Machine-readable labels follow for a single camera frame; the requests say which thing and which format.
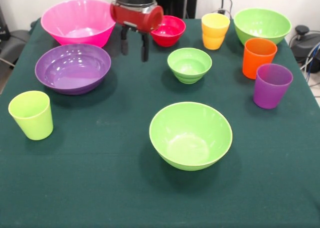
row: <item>plastic bowl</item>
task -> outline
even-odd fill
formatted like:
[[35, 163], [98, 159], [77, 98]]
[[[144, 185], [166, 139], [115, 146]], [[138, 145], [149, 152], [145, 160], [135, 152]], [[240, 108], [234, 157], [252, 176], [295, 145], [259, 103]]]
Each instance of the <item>plastic bowl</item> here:
[[195, 48], [177, 49], [168, 56], [167, 62], [176, 78], [184, 84], [197, 82], [212, 66], [211, 57]]
[[70, 0], [49, 8], [41, 25], [61, 45], [103, 47], [115, 27], [110, 4], [100, 0]]
[[235, 31], [244, 45], [248, 39], [264, 38], [275, 44], [291, 31], [291, 22], [284, 15], [267, 9], [245, 9], [234, 17]]
[[201, 103], [181, 102], [161, 109], [149, 127], [158, 154], [175, 168], [207, 168], [229, 150], [233, 133], [226, 118]]
[[162, 47], [174, 45], [186, 30], [183, 20], [174, 16], [164, 16], [157, 30], [151, 32], [153, 40]]
[[109, 54], [94, 45], [70, 44], [41, 56], [35, 75], [45, 86], [61, 94], [84, 94], [102, 81], [110, 69]]

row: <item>green bowl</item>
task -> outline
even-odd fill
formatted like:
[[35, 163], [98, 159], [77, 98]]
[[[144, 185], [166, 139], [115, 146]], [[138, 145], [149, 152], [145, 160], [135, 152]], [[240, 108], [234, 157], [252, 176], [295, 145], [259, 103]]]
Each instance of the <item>green bowl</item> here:
[[265, 38], [275, 44], [291, 31], [291, 22], [284, 15], [267, 9], [245, 9], [234, 17], [235, 31], [244, 45], [251, 38]]
[[184, 84], [197, 82], [212, 66], [211, 57], [206, 52], [194, 48], [173, 51], [167, 62], [176, 78]]
[[233, 133], [226, 118], [201, 103], [181, 102], [161, 109], [151, 121], [150, 140], [158, 154], [175, 168], [207, 168], [229, 150]]

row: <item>red bowl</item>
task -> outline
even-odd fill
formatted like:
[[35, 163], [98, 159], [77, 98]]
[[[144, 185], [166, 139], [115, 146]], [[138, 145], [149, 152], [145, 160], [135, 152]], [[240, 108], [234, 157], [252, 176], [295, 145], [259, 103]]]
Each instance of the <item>red bowl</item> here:
[[157, 30], [151, 32], [153, 40], [162, 47], [174, 45], [186, 30], [183, 20], [174, 16], [164, 16]]

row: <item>cup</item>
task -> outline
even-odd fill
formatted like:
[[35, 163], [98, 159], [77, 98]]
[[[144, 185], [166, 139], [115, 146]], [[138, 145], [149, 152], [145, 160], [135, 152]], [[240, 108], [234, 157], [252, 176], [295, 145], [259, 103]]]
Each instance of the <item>cup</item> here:
[[257, 69], [262, 64], [272, 63], [278, 48], [274, 42], [252, 38], [244, 44], [243, 74], [250, 79], [256, 79]]
[[294, 77], [289, 69], [278, 64], [261, 65], [256, 73], [253, 101], [261, 108], [275, 108]]
[[230, 19], [223, 14], [206, 14], [201, 18], [203, 45], [217, 50], [223, 43], [230, 25]]
[[31, 140], [47, 138], [53, 131], [50, 98], [41, 91], [27, 91], [9, 103], [10, 115]]

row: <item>dark green tablecloth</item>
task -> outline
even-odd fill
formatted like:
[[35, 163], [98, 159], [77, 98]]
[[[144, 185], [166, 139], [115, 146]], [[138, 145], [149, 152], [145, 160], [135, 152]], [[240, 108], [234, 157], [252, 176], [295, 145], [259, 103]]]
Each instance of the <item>dark green tablecloth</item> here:
[[[253, 101], [254, 81], [241, 71], [243, 46], [231, 24], [207, 75], [178, 82], [168, 54], [204, 49], [200, 20], [171, 48], [129, 33], [120, 54], [119, 28], [106, 50], [111, 70], [94, 91], [65, 96], [35, 77], [38, 58], [57, 43], [38, 23], [0, 97], [1, 227], [320, 227], [320, 110], [285, 41], [274, 62], [294, 81], [273, 110]], [[51, 98], [52, 135], [28, 140], [9, 116], [9, 101], [27, 90]], [[233, 129], [226, 156], [208, 169], [177, 170], [149, 140], [155, 113], [180, 101], [218, 109]]]

